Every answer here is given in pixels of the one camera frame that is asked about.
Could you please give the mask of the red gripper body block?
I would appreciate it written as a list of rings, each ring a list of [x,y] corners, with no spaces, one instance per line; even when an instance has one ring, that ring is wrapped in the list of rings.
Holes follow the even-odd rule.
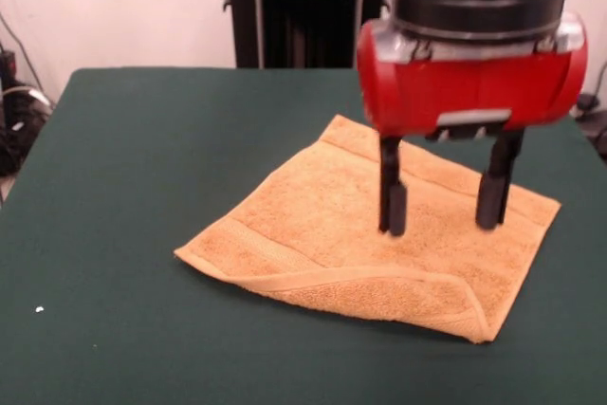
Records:
[[[585,26],[566,12],[556,32],[508,45],[405,36],[389,20],[364,24],[357,68],[365,113],[385,137],[444,137],[459,127],[493,134],[564,117],[587,66]]]

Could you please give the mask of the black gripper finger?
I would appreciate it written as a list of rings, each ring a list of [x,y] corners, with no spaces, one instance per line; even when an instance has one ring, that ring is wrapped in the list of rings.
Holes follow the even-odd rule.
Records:
[[[399,144],[401,138],[381,137],[379,224],[382,233],[403,236],[406,230],[407,188],[400,179]]]
[[[494,230],[504,223],[514,163],[523,139],[524,129],[504,131],[493,144],[477,198],[475,222],[482,230]]]

